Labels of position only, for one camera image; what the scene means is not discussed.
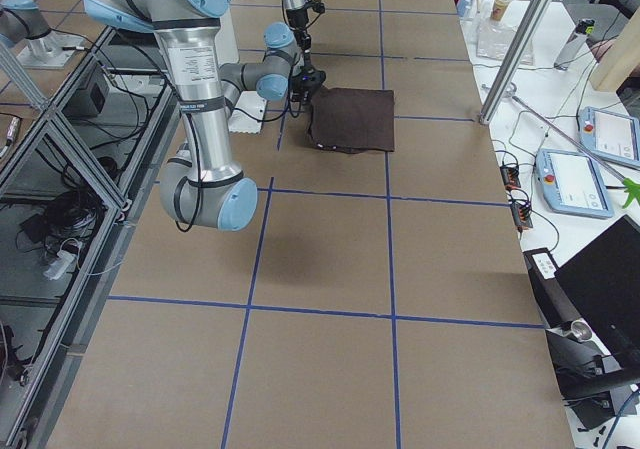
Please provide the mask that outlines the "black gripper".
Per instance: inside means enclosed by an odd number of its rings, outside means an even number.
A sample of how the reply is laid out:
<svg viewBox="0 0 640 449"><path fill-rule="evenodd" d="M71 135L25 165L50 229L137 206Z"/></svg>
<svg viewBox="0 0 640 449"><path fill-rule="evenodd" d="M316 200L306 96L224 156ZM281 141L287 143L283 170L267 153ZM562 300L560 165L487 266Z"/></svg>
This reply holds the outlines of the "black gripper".
<svg viewBox="0 0 640 449"><path fill-rule="evenodd" d="M303 52L311 49L311 36L308 33L309 17L306 9L285 10L287 23L294 34L296 42Z"/></svg>
<svg viewBox="0 0 640 449"><path fill-rule="evenodd" d="M326 80L323 70L314 69L311 52L303 53L304 70L291 79L291 101L301 104L309 104L312 97L320 89Z"/></svg>

